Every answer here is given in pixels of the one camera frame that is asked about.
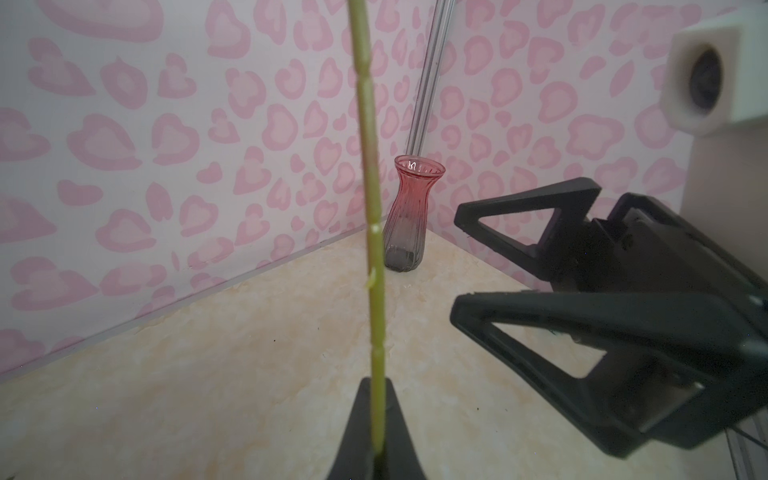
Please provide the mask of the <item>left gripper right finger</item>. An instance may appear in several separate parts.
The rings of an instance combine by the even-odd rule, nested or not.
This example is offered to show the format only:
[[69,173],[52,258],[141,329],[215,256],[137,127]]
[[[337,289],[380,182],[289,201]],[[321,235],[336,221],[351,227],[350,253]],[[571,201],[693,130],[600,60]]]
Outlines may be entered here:
[[386,423],[380,478],[426,480],[418,459],[393,382],[386,379]]

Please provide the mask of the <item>blue rose stem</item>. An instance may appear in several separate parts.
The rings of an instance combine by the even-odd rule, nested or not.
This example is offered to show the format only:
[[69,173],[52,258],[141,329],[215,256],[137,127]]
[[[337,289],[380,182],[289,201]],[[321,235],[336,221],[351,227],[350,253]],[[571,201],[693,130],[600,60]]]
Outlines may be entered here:
[[366,2],[347,2],[356,101],[361,144],[361,165],[365,198],[366,240],[371,343],[370,421],[374,458],[381,460],[386,440],[386,338],[385,279],[379,152],[376,128],[374,82],[371,73],[372,47]]

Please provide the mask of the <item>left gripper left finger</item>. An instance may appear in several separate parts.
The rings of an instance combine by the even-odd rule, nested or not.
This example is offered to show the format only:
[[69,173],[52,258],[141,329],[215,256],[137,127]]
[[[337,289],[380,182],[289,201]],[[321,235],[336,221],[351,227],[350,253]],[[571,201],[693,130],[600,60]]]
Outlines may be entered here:
[[370,383],[369,377],[364,377],[359,383],[327,480],[374,478],[374,452],[370,433]]

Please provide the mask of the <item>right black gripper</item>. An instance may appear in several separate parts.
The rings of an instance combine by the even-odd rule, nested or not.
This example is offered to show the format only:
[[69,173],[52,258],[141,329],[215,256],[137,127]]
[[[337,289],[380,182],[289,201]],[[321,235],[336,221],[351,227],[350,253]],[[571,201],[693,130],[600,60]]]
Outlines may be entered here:
[[[462,203],[454,224],[544,282],[575,265],[601,192],[579,177]],[[767,291],[657,201],[624,195],[591,224],[580,293],[459,296],[451,323],[517,373],[604,452],[649,440],[693,448],[767,404]],[[505,332],[569,335],[601,352],[575,377]]]

